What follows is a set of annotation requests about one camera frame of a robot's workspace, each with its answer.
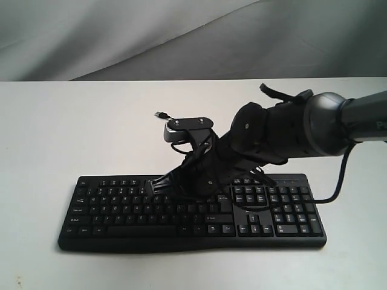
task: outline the robotic arm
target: robotic arm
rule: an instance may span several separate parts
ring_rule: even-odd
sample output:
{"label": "robotic arm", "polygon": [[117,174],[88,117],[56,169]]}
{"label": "robotic arm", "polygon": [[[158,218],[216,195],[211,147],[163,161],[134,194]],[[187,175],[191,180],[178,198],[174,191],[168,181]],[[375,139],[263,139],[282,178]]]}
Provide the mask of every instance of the robotic arm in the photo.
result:
{"label": "robotic arm", "polygon": [[165,141],[173,148],[190,143],[192,151],[182,152],[181,166],[150,182],[149,192],[205,199],[246,173],[275,186],[260,167],[285,164],[289,158],[349,154],[356,143],[387,141],[387,91],[359,99],[311,90],[292,97],[265,84],[261,91],[281,102],[268,109],[246,104],[221,138],[208,118],[170,118]]}

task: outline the table surface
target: table surface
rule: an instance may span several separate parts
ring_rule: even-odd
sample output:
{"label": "table surface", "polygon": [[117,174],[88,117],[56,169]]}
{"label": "table surface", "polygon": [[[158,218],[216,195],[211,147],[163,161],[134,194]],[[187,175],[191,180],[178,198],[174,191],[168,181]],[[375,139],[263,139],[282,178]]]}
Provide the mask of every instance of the table surface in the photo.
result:
{"label": "table surface", "polygon": [[[66,253],[57,237],[81,175],[165,173],[182,161],[153,116],[211,118],[218,135],[247,102],[311,88],[346,98],[387,78],[183,82],[0,83],[0,289],[382,289],[387,284],[387,146],[358,145],[341,195],[318,206],[321,250],[169,254]],[[293,159],[267,172],[306,173],[316,198],[335,188],[341,157]]]}

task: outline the keyboard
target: keyboard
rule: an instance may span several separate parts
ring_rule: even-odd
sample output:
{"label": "keyboard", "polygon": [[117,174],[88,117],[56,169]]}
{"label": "keyboard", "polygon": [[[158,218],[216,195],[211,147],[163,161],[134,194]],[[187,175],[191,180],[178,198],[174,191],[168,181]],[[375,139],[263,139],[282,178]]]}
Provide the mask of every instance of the keyboard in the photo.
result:
{"label": "keyboard", "polygon": [[[313,198],[303,174],[269,175],[276,187],[248,177],[225,188],[241,205],[259,208]],[[81,176],[58,244],[65,251],[154,253],[213,248],[322,247],[327,237],[314,204],[255,213],[225,195],[202,202],[148,196],[145,182],[160,176]]]}

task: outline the gray fabric backdrop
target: gray fabric backdrop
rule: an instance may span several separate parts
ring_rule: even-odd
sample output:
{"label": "gray fabric backdrop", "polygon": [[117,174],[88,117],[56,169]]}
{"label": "gray fabric backdrop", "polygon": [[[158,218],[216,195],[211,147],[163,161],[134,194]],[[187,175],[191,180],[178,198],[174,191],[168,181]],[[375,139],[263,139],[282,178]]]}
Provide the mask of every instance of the gray fabric backdrop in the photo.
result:
{"label": "gray fabric backdrop", "polygon": [[385,0],[81,3],[45,36],[2,30],[0,80],[387,76]]}

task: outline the spacebar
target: spacebar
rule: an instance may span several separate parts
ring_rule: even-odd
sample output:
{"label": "spacebar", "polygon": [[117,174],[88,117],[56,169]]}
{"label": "spacebar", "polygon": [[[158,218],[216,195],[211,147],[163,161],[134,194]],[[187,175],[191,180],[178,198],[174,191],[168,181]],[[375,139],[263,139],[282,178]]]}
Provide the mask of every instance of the spacebar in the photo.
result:
{"label": "spacebar", "polygon": [[109,227],[109,237],[173,237],[176,235],[174,225]]}

